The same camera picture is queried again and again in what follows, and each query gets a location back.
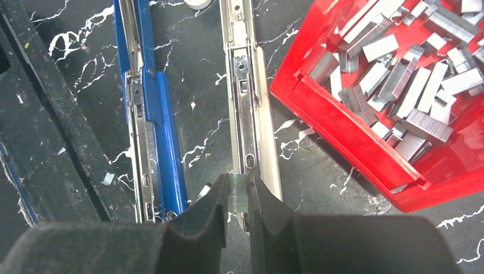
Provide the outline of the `red plastic bin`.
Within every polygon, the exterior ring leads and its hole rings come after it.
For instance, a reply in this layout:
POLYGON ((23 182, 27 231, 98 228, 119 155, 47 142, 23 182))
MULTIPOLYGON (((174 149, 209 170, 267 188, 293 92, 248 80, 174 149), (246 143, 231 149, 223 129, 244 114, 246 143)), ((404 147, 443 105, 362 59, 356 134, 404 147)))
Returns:
POLYGON ((403 212, 483 191, 482 1, 314 1, 270 90, 403 212))

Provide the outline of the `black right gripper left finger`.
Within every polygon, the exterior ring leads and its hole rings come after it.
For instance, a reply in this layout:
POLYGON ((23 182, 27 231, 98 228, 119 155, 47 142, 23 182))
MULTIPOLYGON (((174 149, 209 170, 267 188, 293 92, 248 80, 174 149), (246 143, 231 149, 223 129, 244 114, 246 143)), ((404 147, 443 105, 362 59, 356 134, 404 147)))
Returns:
POLYGON ((229 175, 163 223, 50 222, 27 230, 2 273, 219 273, 226 246, 229 175))

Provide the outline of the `silver staple strip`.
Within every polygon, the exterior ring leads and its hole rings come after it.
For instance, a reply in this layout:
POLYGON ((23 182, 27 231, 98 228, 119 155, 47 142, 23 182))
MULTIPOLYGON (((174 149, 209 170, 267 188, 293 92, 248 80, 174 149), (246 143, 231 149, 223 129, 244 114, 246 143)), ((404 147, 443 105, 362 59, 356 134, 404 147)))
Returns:
POLYGON ((231 213, 248 212, 248 174, 229 174, 228 210, 231 213))

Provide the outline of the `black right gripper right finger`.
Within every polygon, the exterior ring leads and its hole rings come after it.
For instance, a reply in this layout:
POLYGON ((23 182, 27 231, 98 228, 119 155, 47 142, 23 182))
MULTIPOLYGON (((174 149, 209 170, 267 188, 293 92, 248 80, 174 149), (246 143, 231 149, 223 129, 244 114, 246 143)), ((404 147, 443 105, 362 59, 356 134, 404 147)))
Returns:
POLYGON ((415 216, 302 215, 248 176, 253 273, 459 273, 441 233, 415 216))

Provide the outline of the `blue stapler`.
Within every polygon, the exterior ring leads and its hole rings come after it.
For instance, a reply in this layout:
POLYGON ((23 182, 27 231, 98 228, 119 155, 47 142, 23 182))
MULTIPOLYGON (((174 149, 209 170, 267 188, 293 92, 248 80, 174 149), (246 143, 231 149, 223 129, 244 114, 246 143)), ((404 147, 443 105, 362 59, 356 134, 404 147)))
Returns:
POLYGON ((188 208, 168 77, 155 67, 148 1, 114 2, 137 223, 164 223, 188 208))

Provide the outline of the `black silver stapler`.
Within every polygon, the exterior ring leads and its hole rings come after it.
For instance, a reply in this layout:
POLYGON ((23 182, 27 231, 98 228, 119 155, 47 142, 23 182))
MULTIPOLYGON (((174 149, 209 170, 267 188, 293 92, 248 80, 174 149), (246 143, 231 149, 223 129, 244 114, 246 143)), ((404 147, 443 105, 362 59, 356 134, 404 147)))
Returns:
POLYGON ((233 171, 257 173, 283 200, 263 49, 252 1, 220 1, 233 171))

